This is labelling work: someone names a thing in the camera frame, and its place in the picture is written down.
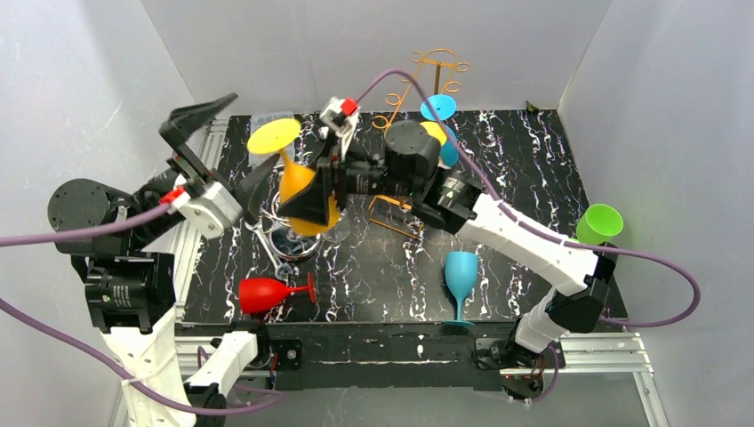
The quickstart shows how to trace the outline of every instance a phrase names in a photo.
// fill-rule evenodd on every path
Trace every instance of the marble tabletop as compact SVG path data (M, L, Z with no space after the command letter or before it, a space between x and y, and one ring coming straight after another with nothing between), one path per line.
M306 164L311 156L308 148L316 139L316 116L296 118L302 125L296 161ZM422 121L418 113L404 113L396 120L407 118ZM446 122L506 201L551 229L573 235L588 202L556 111L460 111ZM370 153L382 153L382 130L371 123L372 114L360 115L354 143ZM231 182L252 169L245 148L250 129L249 116L229 120L217 170ZM456 167L464 170L461 164ZM277 178L272 175L270 183L275 185ZM265 313L266 321L405 323L452 318L455 303L442 275L444 255L450 251L473 252L480 260L479 280L462 307L464 319L511 321L548 292L549 284L527 267L473 241L423 228L411 215L392 221L418 233L418 238L369 222L371 200L351 197L349 236L337 244L323 242L315 256L296 265L291 283L303 285L312 272L316 303L295 294ZM183 320L228 323L243 317L239 281L257 277L274 277L272 263L243 224L219 239L203 241ZM615 283L606 312L626 316Z

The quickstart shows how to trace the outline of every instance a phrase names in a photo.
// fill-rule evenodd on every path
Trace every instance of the green cup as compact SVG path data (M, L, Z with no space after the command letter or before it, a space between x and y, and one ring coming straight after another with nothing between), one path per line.
M576 224L576 238L587 245L609 242L623 230L623 218L614 208L596 204L587 208Z

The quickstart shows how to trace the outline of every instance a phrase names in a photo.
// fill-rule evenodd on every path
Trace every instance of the gray floor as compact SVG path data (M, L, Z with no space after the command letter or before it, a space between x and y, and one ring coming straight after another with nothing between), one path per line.
M502 401L499 393L471 389L289 391L283 403L258 414L230 417L226 426L648 425L631 374L561 375L556 387L532 407Z

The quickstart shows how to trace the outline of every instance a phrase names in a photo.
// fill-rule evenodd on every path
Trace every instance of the white wall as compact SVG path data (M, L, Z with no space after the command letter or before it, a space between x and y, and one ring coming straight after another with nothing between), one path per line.
M192 102L138 0L0 2L0 236L50 231L67 180L136 190L169 156L159 124ZM0 278L8 302L105 349L54 246L2 249ZM114 374L4 314L0 331L5 424L108 424Z
M238 114L321 109L358 96L386 68L413 72L411 51L456 51L462 109L555 108L611 0L142 0L197 99L238 92ZM432 90L434 70L422 71ZM365 110L403 93L397 77ZM404 109L418 109L419 97Z
M620 246L663 254L702 305L643 330L672 425L751 425L754 4L615 0L560 107L590 202L626 219ZM628 259L634 318L690 299L682 278Z

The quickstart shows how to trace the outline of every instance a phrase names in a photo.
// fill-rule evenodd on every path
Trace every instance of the gold metal stand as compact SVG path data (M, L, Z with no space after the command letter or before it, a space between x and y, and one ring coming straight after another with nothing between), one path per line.
M439 59L437 59L437 56L441 55L441 52L445 52L450 54L450 56L453 57L453 60L450 62L444 62ZM430 65L435 66L435 91L434 94L440 94L440 93L456 93L458 92L458 89L461 87L461 84L458 83L456 80L452 80L453 74L455 73L465 73L466 71L469 71L469 64L468 62L459 62L458 58L455 56L455 52L448 50L448 49L434 49L426 54L422 54L419 51L413 51L411 52L411 55L418 55L419 59L409 58L411 62L415 64L419 64L419 66L416 68L416 71L413 73L413 78L416 79L419 76L419 73L421 73L421 69L424 67L424 65ZM443 83L442 89L440 89L440 75L442 74L443 68L450 69L450 72L448 73L447 78L445 79L445 82ZM403 106L403 101L405 100L406 95L408 95L409 91L411 91L411 80L403 79L401 77L400 81L403 83L408 84L408 86L405 88L405 92L403 93L403 96L399 96L397 93L391 93L388 96L385 97L385 102L388 103L388 105L395 107L393 110L393 113L390 115L390 118L387 118L383 115L375 115L372 119L372 126L374 126L377 129L384 129L385 131L388 130L390 125L393 124L393 120L395 120L398 111L400 111L401 106ZM369 204L369 221L374 222L375 224L379 224L382 227L385 227L386 229L390 229L395 231L396 233L400 233L404 236L407 236L409 238L417 238L418 235L411 234L407 231L401 230L397 227L394 227L392 225L389 225L385 222L381 222L378 220L375 220L372 217L372 210L374 207L374 203L377 202L377 200L382 200L385 202L388 202L391 205L399 206L401 209L411 209L411 206L405 203L403 200L395 200L392 197L387 196L375 196L372 198L372 203Z

